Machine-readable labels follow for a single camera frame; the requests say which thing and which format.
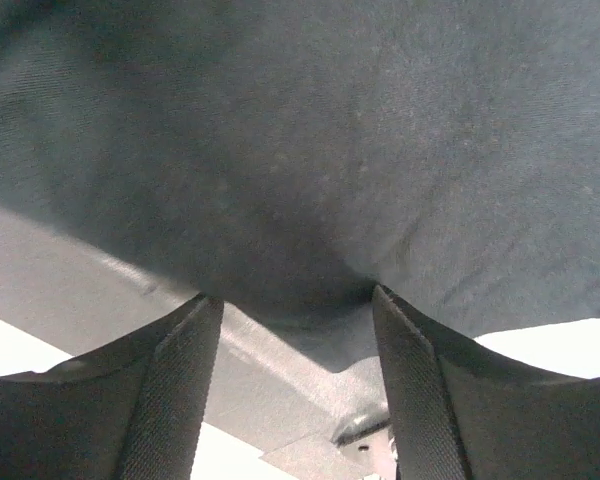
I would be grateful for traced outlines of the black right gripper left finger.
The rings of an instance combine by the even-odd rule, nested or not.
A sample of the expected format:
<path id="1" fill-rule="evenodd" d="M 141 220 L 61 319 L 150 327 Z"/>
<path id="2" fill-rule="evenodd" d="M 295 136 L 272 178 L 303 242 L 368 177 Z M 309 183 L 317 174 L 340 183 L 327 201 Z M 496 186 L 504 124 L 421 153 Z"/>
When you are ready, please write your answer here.
<path id="1" fill-rule="evenodd" d="M 0 479 L 188 479 L 224 305 L 198 295 L 43 373 L 0 377 Z"/>

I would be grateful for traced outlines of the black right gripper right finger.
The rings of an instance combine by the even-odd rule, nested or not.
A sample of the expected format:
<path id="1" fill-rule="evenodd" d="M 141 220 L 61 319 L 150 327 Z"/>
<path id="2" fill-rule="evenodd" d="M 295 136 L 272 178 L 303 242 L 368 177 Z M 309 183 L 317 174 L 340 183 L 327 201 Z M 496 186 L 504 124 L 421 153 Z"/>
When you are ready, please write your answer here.
<path id="1" fill-rule="evenodd" d="M 403 479 L 600 479 L 600 378 L 508 358 L 377 286 L 373 321 Z"/>

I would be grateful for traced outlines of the black t shirt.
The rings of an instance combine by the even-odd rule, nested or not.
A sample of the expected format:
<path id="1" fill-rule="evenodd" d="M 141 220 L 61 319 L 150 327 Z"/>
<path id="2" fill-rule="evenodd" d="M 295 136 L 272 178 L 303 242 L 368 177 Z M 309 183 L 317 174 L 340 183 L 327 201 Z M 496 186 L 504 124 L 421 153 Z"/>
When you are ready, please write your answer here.
<path id="1" fill-rule="evenodd" d="M 0 207 L 336 371 L 600 317 L 600 1 L 0 1 Z"/>

